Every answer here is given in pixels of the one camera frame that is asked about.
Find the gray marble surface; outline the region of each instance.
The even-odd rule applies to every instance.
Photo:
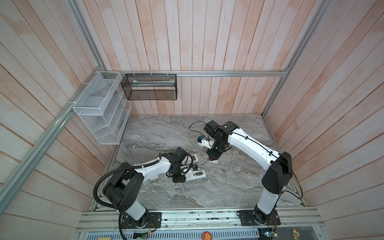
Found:
[[[210,162],[207,148],[197,144],[199,133],[188,130],[194,121],[219,124],[232,121],[247,134],[273,149],[271,139],[258,115],[203,115],[203,116],[131,116],[113,165],[123,162],[139,164],[157,157],[158,153],[174,152],[177,147],[190,154],[197,154],[200,169],[207,178],[174,184],[171,178],[160,175],[153,183],[143,183],[138,200],[148,209],[254,207],[262,193],[264,176],[257,162],[233,147],[225,152],[218,164]],[[204,123],[196,123],[192,129],[203,131]],[[300,205],[290,194],[283,194],[278,205]]]

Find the white wire basket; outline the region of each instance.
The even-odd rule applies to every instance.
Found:
[[[124,91],[114,94],[120,81],[120,73],[98,73],[73,107],[99,144],[119,144],[131,113],[131,106],[125,108]],[[101,92],[103,99],[94,98]]]
[[[119,72],[98,72],[73,109],[78,115],[103,115],[120,82]]]

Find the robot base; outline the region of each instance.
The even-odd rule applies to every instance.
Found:
[[[254,210],[241,210],[241,211],[237,212],[237,215],[240,217],[240,221],[241,221],[242,226],[261,225],[257,222],[255,216],[253,215],[254,212],[255,212]],[[281,225],[280,218],[279,218],[277,211],[275,209],[270,214],[270,219],[269,219],[269,225],[270,226],[275,225],[275,221],[273,221],[273,220],[276,221],[276,225]]]
[[[161,212],[149,212],[148,222],[143,228],[152,229],[152,228],[160,228],[160,227],[161,227]],[[121,228],[122,229],[139,229],[133,224],[133,219],[130,216],[128,216],[128,218],[126,218],[125,221],[121,223]]]

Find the wooden wall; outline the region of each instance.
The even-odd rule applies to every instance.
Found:
[[[65,1],[0,1],[0,185],[96,66]],[[73,116],[0,217],[0,238],[72,239],[110,153]]]
[[[333,239],[384,238],[383,13],[335,1],[266,116]]]
[[[109,70],[285,69],[320,0],[77,0]],[[260,113],[279,78],[182,78],[132,114]]]

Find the red round sticker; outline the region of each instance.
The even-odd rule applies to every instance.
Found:
[[[202,240],[212,240],[212,234],[210,232],[204,232],[201,239]]]

